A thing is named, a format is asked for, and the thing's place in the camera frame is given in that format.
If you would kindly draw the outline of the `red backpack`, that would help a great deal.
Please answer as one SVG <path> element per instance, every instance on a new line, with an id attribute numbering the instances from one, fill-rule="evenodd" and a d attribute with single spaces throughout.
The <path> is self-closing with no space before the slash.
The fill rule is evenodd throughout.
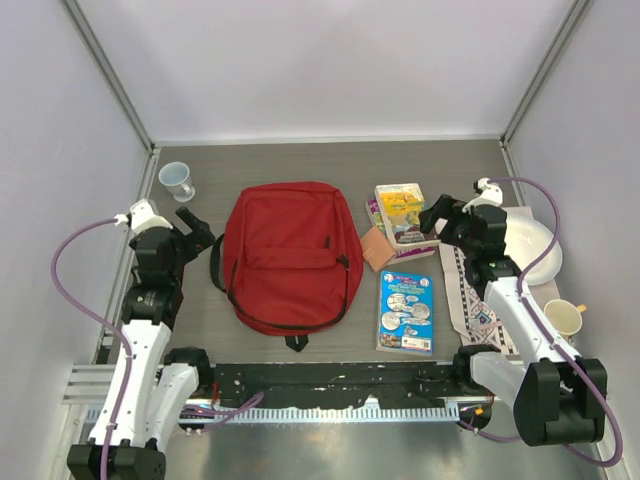
<path id="1" fill-rule="evenodd" d="M 305 181 L 244 189 L 212 247 L 209 270 L 243 324 L 300 352 L 309 335 L 344 318 L 363 263 L 342 192 Z"/>

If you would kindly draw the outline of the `blue comic book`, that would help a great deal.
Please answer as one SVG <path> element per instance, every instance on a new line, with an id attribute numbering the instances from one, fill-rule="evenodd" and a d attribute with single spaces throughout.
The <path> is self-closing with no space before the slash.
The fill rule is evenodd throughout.
<path id="1" fill-rule="evenodd" d="M 430 276 L 383 270 L 380 274 L 376 349 L 431 356 L 434 295 Z"/>

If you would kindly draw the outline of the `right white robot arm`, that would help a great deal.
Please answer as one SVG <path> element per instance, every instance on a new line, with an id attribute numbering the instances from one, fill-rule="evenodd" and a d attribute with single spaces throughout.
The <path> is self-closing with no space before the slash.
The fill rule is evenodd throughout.
<path id="1" fill-rule="evenodd" d="M 601 440 L 606 369 L 552 332 L 521 269 L 506 253 L 506 211 L 487 204 L 467 207 L 443 194 L 419 220 L 424 233 L 444 223 L 439 239 L 462 251 L 467 283 L 502 321 L 523 362 L 517 367 L 496 351 L 474 353 L 452 369 L 455 389 L 472 395 L 485 387 L 496 394 L 510 406 L 529 446 Z"/>

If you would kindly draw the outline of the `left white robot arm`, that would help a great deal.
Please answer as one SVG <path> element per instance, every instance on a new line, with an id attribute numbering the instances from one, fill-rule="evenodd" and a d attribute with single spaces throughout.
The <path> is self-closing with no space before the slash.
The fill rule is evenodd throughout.
<path id="1" fill-rule="evenodd" d="M 76 479 L 161 479 L 166 447 L 189 398 L 205 397 L 214 369 L 205 350 L 165 349 L 183 301 L 186 265 L 213 246 L 209 225 L 188 208 L 177 216 L 183 233 L 141 200 L 112 224 L 126 225 L 137 261 L 123 303 L 122 324 L 108 324 L 120 351 L 98 420 L 83 445 L 71 446 L 67 466 Z"/>

